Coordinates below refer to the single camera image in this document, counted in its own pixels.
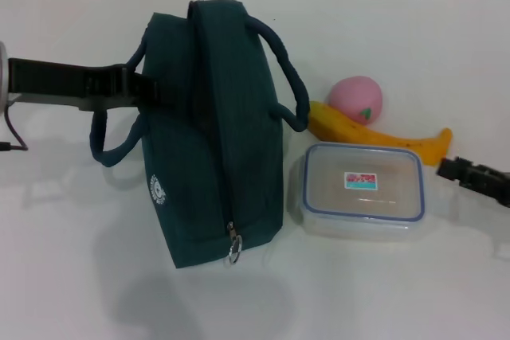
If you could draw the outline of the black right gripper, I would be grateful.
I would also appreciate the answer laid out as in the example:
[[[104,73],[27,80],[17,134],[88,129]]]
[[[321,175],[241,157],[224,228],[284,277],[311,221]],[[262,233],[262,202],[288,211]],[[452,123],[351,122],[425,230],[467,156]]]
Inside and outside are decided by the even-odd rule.
[[[467,167],[467,160],[443,158],[436,175],[450,181],[459,181],[459,186],[496,200],[509,207],[509,172],[501,172],[491,167],[473,164]]]

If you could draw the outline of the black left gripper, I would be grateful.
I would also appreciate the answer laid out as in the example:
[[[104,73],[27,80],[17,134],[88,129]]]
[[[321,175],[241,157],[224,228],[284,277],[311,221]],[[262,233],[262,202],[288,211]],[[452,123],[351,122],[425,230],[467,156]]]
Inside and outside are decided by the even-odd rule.
[[[139,73],[132,75],[124,65],[84,67],[70,64],[8,60],[8,93],[32,104],[76,107],[82,111],[103,111],[117,107],[160,104],[158,82]]]

